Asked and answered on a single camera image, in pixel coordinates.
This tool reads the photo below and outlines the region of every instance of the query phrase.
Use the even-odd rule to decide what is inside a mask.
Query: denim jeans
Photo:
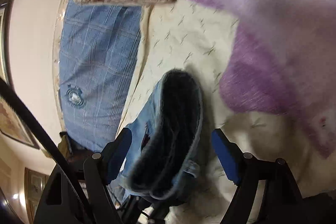
[[[167,72],[137,119],[127,125],[132,144],[117,178],[125,197],[184,201],[199,172],[195,161],[202,121],[199,85],[187,72]]]
[[[141,7],[69,0],[59,51],[59,87],[69,136],[100,152],[115,139],[137,61]]]

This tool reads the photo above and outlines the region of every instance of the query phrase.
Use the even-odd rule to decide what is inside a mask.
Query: bolt
[[[286,163],[286,161],[282,158],[279,158],[277,159],[277,162],[280,164],[280,165],[284,165]]]
[[[94,153],[94,154],[92,155],[92,158],[93,158],[94,160],[100,159],[100,157],[101,157],[101,154],[100,154],[100,153]]]
[[[243,156],[244,156],[244,158],[246,158],[248,160],[253,158],[253,155],[249,152],[244,153]]]

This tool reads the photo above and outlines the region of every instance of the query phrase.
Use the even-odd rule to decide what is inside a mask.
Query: black metal frame
[[[94,222],[91,206],[76,178],[73,169],[70,167],[66,159],[58,150],[49,135],[44,131],[43,127],[39,124],[33,114],[28,110],[25,104],[20,100],[16,93],[0,78],[0,93],[2,98],[8,103],[9,106],[16,112],[16,114],[25,122],[27,127],[35,135],[43,147],[50,153],[55,162],[64,174],[69,185],[73,189],[74,194],[83,208],[83,211],[89,219]]]
[[[35,224],[43,224],[46,216],[49,224],[135,224],[145,208],[153,205],[151,202],[139,196],[129,196],[120,208],[115,209],[106,185],[106,169],[110,163],[115,170],[120,167],[126,157],[132,142],[132,134],[124,128],[114,142],[108,143],[101,153],[95,153],[84,162],[76,162],[72,165],[78,180],[85,180],[90,206],[94,221],[86,217],[80,203],[73,191],[70,191],[69,183],[58,166],[53,170],[35,216]],[[169,203],[158,206],[154,204],[154,210],[150,216],[153,223],[160,223],[169,213]]]
[[[336,202],[327,194],[302,198],[295,178],[284,159],[275,162],[258,160],[251,153],[243,153],[235,143],[229,142],[220,129],[214,130],[213,138],[219,137],[237,169],[222,162],[224,171],[236,172],[240,177],[235,195],[221,224],[246,224],[254,203],[259,180],[266,180],[263,200],[256,224],[276,223],[331,223],[336,220]]]

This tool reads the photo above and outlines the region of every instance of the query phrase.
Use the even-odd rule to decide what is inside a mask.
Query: blanket
[[[274,72],[270,67],[267,73],[263,71],[262,81],[270,83],[282,77],[281,85],[288,93],[280,107],[278,101],[283,98],[278,95],[279,91],[283,95],[282,87],[273,82],[268,87],[268,103],[270,100],[275,103],[271,108],[276,111],[281,108],[281,113],[299,121],[315,148],[328,157],[336,148],[336,0],[203,0],[203,3],[224,7],[239,17],[242,32],[249,34],[246,39],[252,37],[246,45],[257,41],[261,45],[259,49],[263,48],[262,52],[254,51],[256,58],[249,63],[250,69],[255,71],[260,66],[257,60],[265,58],[267,52],[266,59],[273,59],[278,73],[270,74]],[[242,58],[236,60],[224,82],[231,79],[232,70],[240,72],[239,78],[245,79],[246,70],[237,67],[238,61],[244,63]],[[231,105],[255,100],[254,94],[248,92],[250,87],[245,81],[230,88],[223,85],[223,99]],[[238,89],[244,96],[232,97]],[[248,110],[264,111],[264,102]]]
[[[137,63],[118,132],[133,122],[155,84],[173,68],[186,70],[203,90],[204,122],[199,143],[201,175],[190,200],[171,208],[168,223],[220,223],[236,190],[211,148],[210,134],[221,128],[243,152],[261,160],[284,158],[304,197],[336,188],[336,153],[323,158],[287,115],[234,113],[221,100],[220,79],[232,55],[237,17],[188,0],[143,7]],[[249,223],[256,220],[264,182],[258,186]]]

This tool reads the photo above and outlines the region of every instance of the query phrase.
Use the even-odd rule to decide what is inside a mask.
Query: pink fuzzy fabric
[[[197,1],[209,5],[208,0]],[[244,39],[248,42],[249,37],[253,37],[251,44],[257,41],[263,49],[262,52],[257,46],[253,54],[249,55],[249,62],[244,59],[244,56],[251,53],[248,43],[236,47],[240,49],[240,55],[235,54],[234,49],[232,58],[235,60],[230,61],[221,84],[224,101],[233,108],[244,105],[243,111],[269,111],[262,104],[258,105],[258,100],[253,98],[261,96],[264,91],[260,91],[258,95],[243,92],[250,90],[252,82],[244,81],[247,78],[243,75],[248,70],[239,67],[242,62],[250,66],[249,69],[258,67],[258,59],[265,58],[264,52],[268,52],[273,59],[272,63],[278,68],[276,73],[280,73],[281,79],[286,82],[281,87],[277,84],[268,87],[268,102],[279,106],[272,109],[289,113],[300,120],[315,147],[323,156],[329,156],[336,147],[336,0],[210,1],[210,6],[224,7],[236,14],[244,25],[243,31],[253,34],[245,34]],[[232,79],[233,71],[241,75],[240,79],[226,84],[226,81]],[[267,82],[267,78],[277,78],[273,75],[275,72],[272,68],[263,69],[260,73],[263,77],[256,78],[256,81]],[[288,93],[285,98],[291,98],[290,103],[281,103],[285,100],[283,95],[275,95],[279,89],[283,94]],[[241,90],[241,96],[236,92],[232,97],[234,90]]]

